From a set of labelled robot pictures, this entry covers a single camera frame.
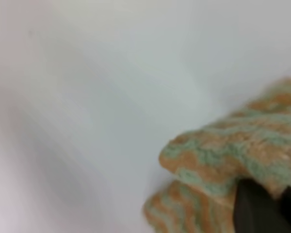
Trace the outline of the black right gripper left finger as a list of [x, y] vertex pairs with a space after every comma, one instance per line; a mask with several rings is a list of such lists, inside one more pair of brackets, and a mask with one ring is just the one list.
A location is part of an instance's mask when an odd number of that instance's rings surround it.
[[291, 233], [291, 225], [264, 187], [250, 179], [238, 182], [233, 225], [237, 233]]

